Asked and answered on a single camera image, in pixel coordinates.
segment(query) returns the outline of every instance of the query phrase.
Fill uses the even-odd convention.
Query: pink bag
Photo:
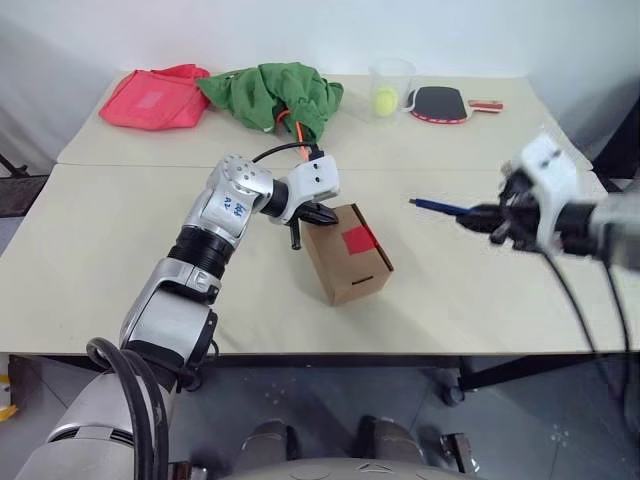
[[[118,84],[100,116],[113,125],[143,130],[193,127],[209,104],[195,79],[208,76],[194,64],[135,70]]]

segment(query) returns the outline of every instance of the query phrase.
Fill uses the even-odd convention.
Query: plastic cup
[[[415,67],[400,58],[386,58],[369,67],[371,112],[374,117],[393,116],[404,107]]]

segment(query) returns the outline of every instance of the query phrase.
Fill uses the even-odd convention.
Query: tennis ball
[[[373,111],[379,117],[386,117],[396,111],[398,94],[394,88],[380,87],[373,98]]]

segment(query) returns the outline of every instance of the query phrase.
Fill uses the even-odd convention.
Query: wheel
[[[442,392],[442,401],[450,407],[455,407],[464,401],[464,392],[460,387],[445,387]]]

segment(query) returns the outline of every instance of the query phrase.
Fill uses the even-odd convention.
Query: white table
[[[83,353],[121,321],[166,255],[209,168],[59,165],[0,258],[0,351]],[[284,175],[286,170],[274,171]],[[342,170],[396,271],[378,294],[326,304],[311,262],[289,232],[253,220],[215,305],[225,353],[531,353],[584,351],[576,319],[544,263],[493,248],[448,217],[407,203],[416,194],[471,205],[495,198],[495,171]],[[603,191],[581,175],[594,197]],[[599,265],[560,263],[599,348],[622,346]],[[616,272],[631,328],[640,283]]]
[[[371,170],[488,170],[498,171],[544,128],[565,148],[581,170],[591,164],[567,140],[556,121],[537,99],[524,78],[421,77],[419,85],[451,85],[470,98],[499,99],[499,115],[474,114],[462,125],[426,124],[409,114],[391,124],[371,121],[367,115],[369,78],[330,76],[345,86],[338,112],[329,120],[321,147],[340,168]],[[293,141],[243,127],[229,114],[206,111],[193,129],[146,132],[113,128],[97,114],[117,81],[105,91],[96,109],[58,161],[70,165],[157,165],[213,167],[227,153],[254,156]],[[297,152],[283,152],[264,160],[267,167],[291,168]]]
[[[291,251],[287,229],[259,216],[231,259],[215,305],[222,352],[585,351],[567,300],[539,258],[492,248],[451,218],[407,203],[413,196],[463,205],[494,201],[499,167],[541,126],[575,158],[589,195],[605,194],[526,80],[419,79],[418,85],[454,85],[505,103],[499,115],[444,126],[409,115],[370,122],[367,77],[334,79],[347,90],[321,140],[336,157],[342,182],[341,196],[329,203],[358,203],[396,271],[378,294],[330,307],[306,253]],[[93,336],[115,340],[211,167],[225,153],[251,156],[283,141],[290,137],[247,130],[222,112],[205,112],[194,129],[165,132],[112,127],[94,112],[0,257],[0,351],[83,353]],[[297,161],[289,151],[264,165],[284,175]],[[599,266],[568,257],[560,263],[599,348],[620,349]],[[640,282],[616,273],[638,333],[640,306],[633,299]]]

